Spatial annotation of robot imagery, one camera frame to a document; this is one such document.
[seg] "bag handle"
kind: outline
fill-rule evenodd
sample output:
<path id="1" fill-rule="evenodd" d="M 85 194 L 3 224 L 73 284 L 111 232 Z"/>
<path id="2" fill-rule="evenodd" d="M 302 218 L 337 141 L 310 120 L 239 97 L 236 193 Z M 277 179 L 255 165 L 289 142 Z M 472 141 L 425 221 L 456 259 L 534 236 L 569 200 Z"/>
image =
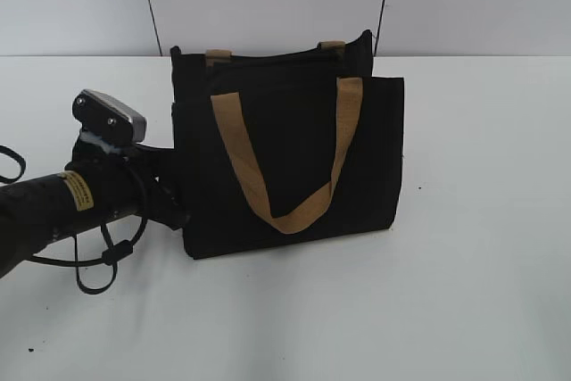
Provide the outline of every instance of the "bag handle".
<path id="1" fill-rule="evenodd" d="M 333 49 L 335 50 L 341 57 L 345 54 L 345 43 L 343 40 L 325 40 L 323 42 L 318 43 L 318 48 L 320 50 L 327 50 Z"/>
<path id="2" fill-rule="evenodd" d="M 239 93 L 212 95 L 212 109 L 234 172 L 253 212 L 283 234 L 303 231 L 331 204 L 347 150 L 359 123 L 363 99 L 361 78 L 337 78 L 336 143 L 331 180 L 285 216 L 271 215 L 268 190 L 244 124 Z"/>
<path id="3" fill-rule="evenodd" d="M 204 56 L 206 57 L 206 67 L 212 67 L 215 62 L 231 62 L 232 51 L 227 49 L 207 49 Z"/>

